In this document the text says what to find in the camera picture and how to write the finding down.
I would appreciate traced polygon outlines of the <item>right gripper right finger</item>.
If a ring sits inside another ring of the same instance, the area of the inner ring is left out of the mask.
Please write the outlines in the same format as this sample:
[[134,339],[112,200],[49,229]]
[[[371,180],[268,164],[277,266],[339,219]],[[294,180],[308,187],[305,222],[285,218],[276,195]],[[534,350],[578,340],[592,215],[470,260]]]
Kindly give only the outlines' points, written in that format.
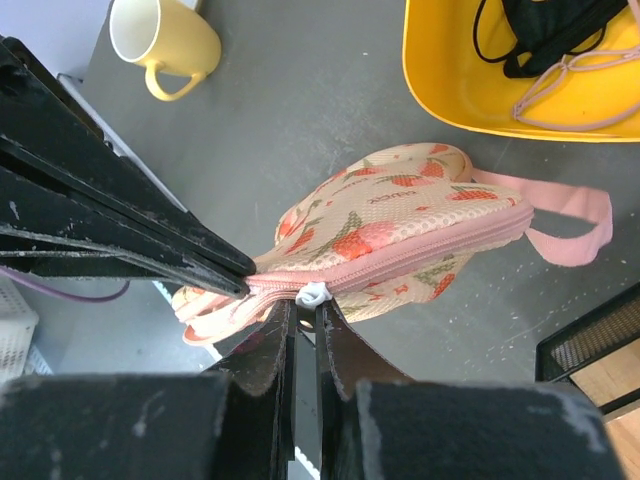
[[599,410],[548,383],[416,381],[315,312],[325,479],[620,479]]

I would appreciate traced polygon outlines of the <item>floral mesh laundry bag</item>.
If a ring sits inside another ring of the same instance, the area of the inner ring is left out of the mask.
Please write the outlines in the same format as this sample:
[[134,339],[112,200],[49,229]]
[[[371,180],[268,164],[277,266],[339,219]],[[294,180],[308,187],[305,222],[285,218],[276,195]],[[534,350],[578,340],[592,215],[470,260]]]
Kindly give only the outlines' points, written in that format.
[[441,295],[477,253],[527,238],[547,262],[591,263],[613,234],[609,195],[475,168],[440,143],[391,147],[335,174],[280,219],[238,298],[185,286],[184,341],[202,346],[263,321],[280,300],[335,300],[359,322]]

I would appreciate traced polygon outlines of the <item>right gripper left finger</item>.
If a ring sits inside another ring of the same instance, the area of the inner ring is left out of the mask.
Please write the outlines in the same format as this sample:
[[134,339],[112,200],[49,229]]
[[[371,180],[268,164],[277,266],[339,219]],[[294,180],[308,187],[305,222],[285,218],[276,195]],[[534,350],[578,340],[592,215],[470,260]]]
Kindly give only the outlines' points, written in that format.
[[199,374],[26,376],[1,390],[5,479],[284,479],[293,305]]

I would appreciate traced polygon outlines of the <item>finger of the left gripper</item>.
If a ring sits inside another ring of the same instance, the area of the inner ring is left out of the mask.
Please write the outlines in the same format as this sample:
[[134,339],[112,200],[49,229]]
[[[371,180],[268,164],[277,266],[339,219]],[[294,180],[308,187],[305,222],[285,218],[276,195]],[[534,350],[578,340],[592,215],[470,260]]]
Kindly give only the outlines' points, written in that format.
[[230,297],[248,294],[250,262],[216,241],[206,251],[75,192],[1,170],[1,265],[41,278],[160,280]]
[[1,170],[59,192],[78,192],[136,221],[171,229],[206,251],[240,250],[177,207],[18,39],[1,41]]

